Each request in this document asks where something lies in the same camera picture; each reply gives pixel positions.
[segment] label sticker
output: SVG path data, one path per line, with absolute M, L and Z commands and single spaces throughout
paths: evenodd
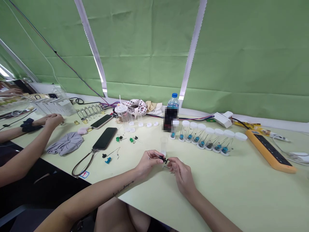
M 80 174 L 80 177 L 82 177 L 84 179 L 86 179 L 87 176 L 89 176 L 89 172 L 87 172 L 87 171 L 84 171 L 83 174 Z

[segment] white adapter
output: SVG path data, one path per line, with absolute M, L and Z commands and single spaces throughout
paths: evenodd
M 220 125 L 224 126 L 225 128 L 229 128 L 232 125 L 232 121 L 230 119 L 230 117 L 232 116 L 233 116 L 232 112 L 226 111 L 224 114 L 220 114 L 218 112 L 215 113 L 213 118 Z

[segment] hand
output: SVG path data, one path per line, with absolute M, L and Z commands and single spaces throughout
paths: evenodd
M 52 114 L 45 122 L 45 127 L 55 129 L 60 123 L 64 121 L 61 114 Z
M 188 199 L 194 196 L 198 190 L 194 184 L 191 168 L 188 165 L 182 163 L 176 157 L 168 158 L 170 171 L 175 173 L 176 182 L 179 191 Z
M 20 89 L 9 89 L 7 91 L 0 92 L 0 95 L 7 94 L 7 95 L 3 95 L 3 96 L 0 96 L 0 97 L 13 97 L 13 96 L 15 96 L 13 94 L 22 94 L 22 93 L 23 92 Z
M 49 115 L 46 115 L 46 116 L 43 117 L 43 118 L 40 118 L 40 119 L 38 119 L 38 120 L 33 121 L 32 125 L 33 125 L 33 126 L 44 126 L 45 123 L 46 123 L 46 121 L 47 121 L 47 119 L 49 119 L 50 117 L 56 117 L 56 116 L 57 116 L 57 114 L 49 114 Z
M 156 164 L 163 164 L 163 160 L 161 160 L 159 157 L 157 157 L 154 152 L 159 155 L 164 155 L 156 150 L 149 150 L 148 152 L 145 151 L 140 162 L 135 167 L 135 170 L 137 171 L 138 180 L 144 179 L 148 174 L 150 173 L 152 166 Z

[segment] leg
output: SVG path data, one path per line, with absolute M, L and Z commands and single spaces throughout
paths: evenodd
M 134 208 L 133 206 L 127 205 L 129 216 L 133 226 L 137 232 L 147 232 L 151 217 L 142 211 Z
M 136 232 L 130 220 L 126 203 L 112 198 L 98 208 L 94 232 Z

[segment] phone lanyard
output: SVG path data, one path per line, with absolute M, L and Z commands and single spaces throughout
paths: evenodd
M 94 158 L 94 154 L 95 154 L 97 151 L 99 151 L 99 149 L 91 149 L 91 151 L 90 151 L 81 161 L 79 161 L 78 164 L 75 165 L 75 167 L 74 167 L 73 170 L 72 170 L 72 176 L 77 177 L 77 176 L 81 175 L 84 171 L 86 171 L 87 168 L 89 167 L 89 165 L 91 164 L 93 158 Z M 79 174 L 74 174 L 74 170 L 77 168 L 77 166 L 78 166 L 90 153 L 92 153 L 91 159 L 90 159 L 89 163 L 87 164 L 85 170 L 82 170 Z

